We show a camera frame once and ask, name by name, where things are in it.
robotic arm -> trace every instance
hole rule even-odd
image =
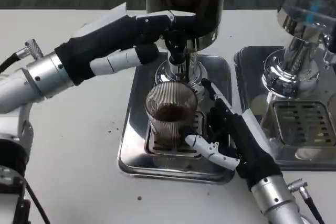
[[[299,207],[292,193],[299,191],[311,212],[324,224],[312,198],[307,192],[307,183],[299,179],[289,185],[283,179],[279,166],[275,163],[268,141],[250,110],[238,115],[216,85],[207,79],[202,85],[215,102],[211,109],[212,129],[217,132],[211,141],[197,135],[189,126],[180,129],[186,143],[206,157],[209,161],[227,169],[237,170],[246,179],[261,213],[272,224],[311,223],[299,213]],[[234,140],[235,148],[219,152],[222,136],[226,131]]]
[[[29,223],[30,202],[24,199],[24,193],[26,188],[29,192],[31,189],[24,175],[33,141],[29,122],[32,103],[52,98],[94,76],[153,62],[159,55],[169,54],[154,44],[160,36],[166,40],[176,33],[192,37],[196,23],[195,14],[177,11],[130,17],[126,4],[122,4],[81,27],[48,55],[44,56],[35,40],[30,40],[0,66],[1,72],[29,55],[35,59],[27,68],[0,76],[1,224]]]

coffee grinder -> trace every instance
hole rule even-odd
[[[199,134],[207,135],[207,114],[213,102],[206,96],[201,79],[211,79],[227,100],[232,99],[227,62],[220,56],[198,54],[216,40],[222,9],[223,0],[146,0],[148,13],[161,10],[196,13],[207,24],[208,32],[195,39],[186,39],[181,34],[162,38],[160,46],[166,46],[170,55],[136,69],[119,151],[118,162],[124,172],[203,183],[231,180],[233,171],[209,162],[187,144],[177,148],[158,144],[144,108],[145,97],[154,85],[183,81],[194,90],[199,101],[193,127]],[[230,145],[229,136],[222,146],[225,145]]]

espresso machine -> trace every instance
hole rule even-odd
[[[229,102],[232,99],[228,63],[222,57],[198,53],[216,40],[222,9],[223,0],[146,0],[148,13],[190,12],[203,22],[202,28],[195,30],[199,35],[194,39],[181,34],[162,38],[158,43],[167,47],[170,54],[136,69],[118,159],[126,173],[204,183],[226,183],[233,177],[232,170],[211,163],[186,143],[178,148],[160,146],[154,139],[144,108],[145,97],[154,85],[165,81],[188,83],[199,101],[193,126],[200,135],[207,134],[207,113],[213,101],[201,84],[202,78],[211,79]],[[229,136],[225,144],[230,145]]]
[[[288,45],[235,55],[242,110],[259,120],[281,169],[335,170],[335,0],[285,0],[277,17]]]

metal knob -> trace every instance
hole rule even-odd
[[[30,39],[25,43],[25,46],[28,48],[30,55],[35,59],[38,60],[43,57],[43,53],[40,47],[37,45],[35,39]]]

chrome metal base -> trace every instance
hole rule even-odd
[[[319,81],[319,69],[314,60],[306,62],[298,73],[284,71],[285,49],[270,54],[265,61],[262,81],[267,90],[283,98],[299,98],[314,91]]]
[[[135,71],[123,137],[119,149],[120,168],[134,176],[169,178],[201,183],[227,183],[234,172],[209,162],[191,149],[166,150],[157,148],[153,142],[148,117],[144,109],[145,97],[155,85],[155,75],[166,60],[161,58],[153,64],[138,67]],[[199,55],[198,60],[208,77],[231,101],[231,78],[227,62],[218,56]],[[206,115],[213,106],[207,95],[199,102],[197,121],[206,137]]]
[[[276,97],[261,78],[266,58],[280,49],[246,47],[235,55],[242,110],[253,111],[282,169],[336,170],[336,74],[323,68],[323,50],[318,49],[314,59],[320,80],[314,91],[299,99]]]
[[[164,81],[176,81],[173,78],[173,74],[169,73],[170,66],[167,61],[164,61],[158,67],[155,73],[155,83],[160,83]],[[191,76],[189,80],[189,86],[194,90],[199,101],[202,101],[205,95],[205,90],[201,84],[202,78],[208,78],[208,73],[202,63],[198,62],[195,67],[195,73]]]

